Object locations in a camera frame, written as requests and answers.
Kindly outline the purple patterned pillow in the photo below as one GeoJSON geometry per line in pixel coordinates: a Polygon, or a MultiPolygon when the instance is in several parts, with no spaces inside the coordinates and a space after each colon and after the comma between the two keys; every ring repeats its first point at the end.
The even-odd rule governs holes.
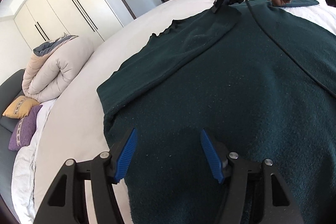
{"type": "Polygon", "coordinates": [[[34,106],[27,116],[19,120],[9,141],[10,151],[19,151],[22,147],[30,145],[37,128],[37,115],[42,107],[34,106]]]}

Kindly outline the yellow patterned pillow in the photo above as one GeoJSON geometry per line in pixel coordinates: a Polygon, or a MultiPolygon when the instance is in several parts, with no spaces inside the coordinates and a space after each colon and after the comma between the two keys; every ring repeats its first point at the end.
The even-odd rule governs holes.
{"type": "Polygon", "coordinates": [[[38,105],[40,103],[32,98],[19,96],[7,107],[2,115],[7,118],[21,119],[28,116],[30,110],[38,105]]]}

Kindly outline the rolled beige duvet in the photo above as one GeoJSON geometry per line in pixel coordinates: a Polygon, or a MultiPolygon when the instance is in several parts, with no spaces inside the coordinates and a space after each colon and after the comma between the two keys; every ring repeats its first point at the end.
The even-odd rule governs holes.
{"type": "Polygon", "coordinates": [[[24,95],[40,103],[58,98],[94,50],[90,40],[69,34],[34,48],[23,75],[24,95]]]}

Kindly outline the white crumpled sheet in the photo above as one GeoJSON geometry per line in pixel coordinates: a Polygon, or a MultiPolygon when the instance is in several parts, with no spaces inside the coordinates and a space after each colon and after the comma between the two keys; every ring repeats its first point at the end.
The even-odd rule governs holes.
{"type": "Polygon", "coordinates": [[[30,145],[22,147],[15,157],[11,199],[20,223],[33,223],[35,218],[34,186],[37,154],[42,131],[56,100],[43,102],[37,115],[37,128],[30,145]]]}

